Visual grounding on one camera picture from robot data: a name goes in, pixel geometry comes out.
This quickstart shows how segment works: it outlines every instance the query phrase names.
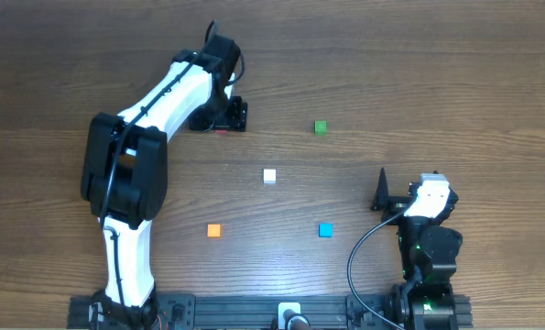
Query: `cube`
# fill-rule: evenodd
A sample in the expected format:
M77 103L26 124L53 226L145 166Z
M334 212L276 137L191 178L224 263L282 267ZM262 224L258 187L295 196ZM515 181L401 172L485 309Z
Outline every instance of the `cube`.
M326 136L327 135L327 121L317 120L315 121L315 135Z
M208 224L207 225L207 237L208 238L221 238L221 224Z
M270 169L264 170L264 183L266 184L276 183L276 170L270 170Z
M319 237L332 237L333 224L319 224Z

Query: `wood grain surface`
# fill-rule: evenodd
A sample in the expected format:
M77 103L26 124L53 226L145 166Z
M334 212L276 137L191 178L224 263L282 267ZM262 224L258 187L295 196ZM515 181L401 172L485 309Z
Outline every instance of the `wood grain surface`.
M445 225L474 324L545 326L543 0L0 0L0 326L63 327L71 296L104 287L79 192L89 123L144 96L213 18L245 54L248 127L171 141L159 292L347 294L379 169L396 194L438 170L460 196ZM361 249L360 292L402 281L395 238Z

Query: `orange cube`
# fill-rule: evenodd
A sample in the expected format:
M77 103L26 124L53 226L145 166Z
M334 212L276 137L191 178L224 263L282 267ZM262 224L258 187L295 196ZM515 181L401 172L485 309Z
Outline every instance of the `orange cube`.
M208 224L207 225L207 237L209 237L209 238L221 238L221 224Z

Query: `wooden tabletop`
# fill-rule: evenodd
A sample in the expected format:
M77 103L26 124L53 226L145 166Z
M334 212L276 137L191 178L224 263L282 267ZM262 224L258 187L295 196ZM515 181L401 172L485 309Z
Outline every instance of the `wooden tabletop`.
M393 194L438 170L460 196L444 224L463 234L452 285L474 324L545 326L545 1L473 0L0 1L0 326L63 327L71 296L105 286L80 197L89 123L140 100L213 18L245 54L247 131L170 142L159 292L347 294L379 169ZM360 292L402 281L395 230L358 254Z

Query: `green cube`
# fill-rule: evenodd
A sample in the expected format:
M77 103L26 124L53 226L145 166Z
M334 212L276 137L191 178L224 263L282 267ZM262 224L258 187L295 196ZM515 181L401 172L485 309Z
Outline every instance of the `green cube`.
M327 121L316 120L315 121L315 135L326 136L327 135Z

